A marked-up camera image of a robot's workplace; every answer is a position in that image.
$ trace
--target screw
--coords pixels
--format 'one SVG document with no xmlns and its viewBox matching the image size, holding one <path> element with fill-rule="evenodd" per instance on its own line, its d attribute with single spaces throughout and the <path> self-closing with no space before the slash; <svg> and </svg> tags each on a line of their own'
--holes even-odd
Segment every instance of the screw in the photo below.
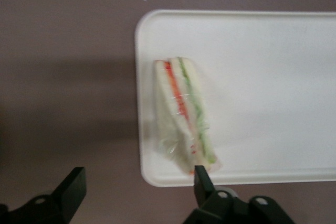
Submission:
<svg viewBox="0 0 336 224">
<path fill-rule="evenodd" d="M 268 205 L 267 200 L 265 200 L 263 198 L 256 198 L 256 201 L 261 205 Z"/>
<path fill-rule="evenodd" d="M 220 196 L 220 198 L 227 198 L 227 194 L 224 191 L 219 191 L 217 194 Z"/>
<path fill-rule="evenodd" d="M 44 201 L 46 201 L 45 198 L 39 198 L 39 199 L 35 200 L 35 204 L 41 204 L 41 203 L 43 203 Z"/>
</svg>

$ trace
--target sandwich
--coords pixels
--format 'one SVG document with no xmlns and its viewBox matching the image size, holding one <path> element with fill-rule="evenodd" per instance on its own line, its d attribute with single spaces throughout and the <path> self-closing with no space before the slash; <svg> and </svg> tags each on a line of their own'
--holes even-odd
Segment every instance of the sandwich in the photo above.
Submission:
<svg viewBox="0 0 336 224">
<path fill-rule="evenodd" d="M 155 62 L 156 115 L 160 149 L 179 167 L 193 173 L 195 165 L 207 170 L 217 157 L 207 135 L 201 87 L 187 58 Z"/>
</svg>

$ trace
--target black clamp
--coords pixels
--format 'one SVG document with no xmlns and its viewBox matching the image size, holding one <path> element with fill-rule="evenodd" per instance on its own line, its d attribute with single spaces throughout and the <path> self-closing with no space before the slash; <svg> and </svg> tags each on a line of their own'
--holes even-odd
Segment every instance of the black clamp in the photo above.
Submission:
<svg viewBox="0 0 336 224">
<path fill-rule="evenodd" d="M 8 211 L 0 204 L 1 224 L 68 224 L 86 194 L 85 169 L 76 167 L 50 194 Z"/>
<path fill-rule="evenodd" d="M 199 208 L 184 224 L 294 224 L 271 198 L 255 196 L 245 203 L 229 188 L 215 188 L 204 166 L 195 166 L 194 193 Z"/>
</svg>

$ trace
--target white tray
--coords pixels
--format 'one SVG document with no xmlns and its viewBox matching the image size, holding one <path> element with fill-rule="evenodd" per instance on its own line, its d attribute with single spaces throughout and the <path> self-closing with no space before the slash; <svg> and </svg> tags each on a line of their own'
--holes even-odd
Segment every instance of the white tray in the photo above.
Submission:
<svg viewBox="0 0 336 224">
<path fill-rule="evenodd" d="M 135 40 L 148 183 L 193 184 L 156 150 L 153 61 L 177 56 L 203 80 L 215 185 L 336 180 L 336 13 L 157 10 Z"/>
</svg>

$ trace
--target wrapped sandwich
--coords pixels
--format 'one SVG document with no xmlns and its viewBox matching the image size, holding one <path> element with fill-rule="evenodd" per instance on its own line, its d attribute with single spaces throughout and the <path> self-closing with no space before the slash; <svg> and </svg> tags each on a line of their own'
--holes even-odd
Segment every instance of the wrapped sandwich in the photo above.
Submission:
<svg viewBox="0 0 336 224">
<path fill-rule="evenodd" d="M 200 84 L 192 62 L 172 58 L 155 62 L 156 115 L 160 149 L 186 173 L 207 170 L 217 158 L 207 136 Z"/>
</svg>

